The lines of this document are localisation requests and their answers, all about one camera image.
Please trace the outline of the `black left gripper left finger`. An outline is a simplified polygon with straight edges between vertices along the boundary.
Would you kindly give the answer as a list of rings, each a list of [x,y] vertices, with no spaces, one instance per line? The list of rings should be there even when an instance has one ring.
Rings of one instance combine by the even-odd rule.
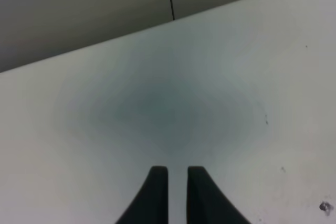
[[[168,223],[168,170],[151,167],[142,187],[117,223]]]

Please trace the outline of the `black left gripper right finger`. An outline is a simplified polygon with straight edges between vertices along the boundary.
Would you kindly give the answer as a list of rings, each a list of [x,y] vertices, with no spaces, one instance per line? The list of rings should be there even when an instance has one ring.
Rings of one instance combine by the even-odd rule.
[[[207,170],[187,170],[187,223],[236,224],[249,221],[226,198]]]

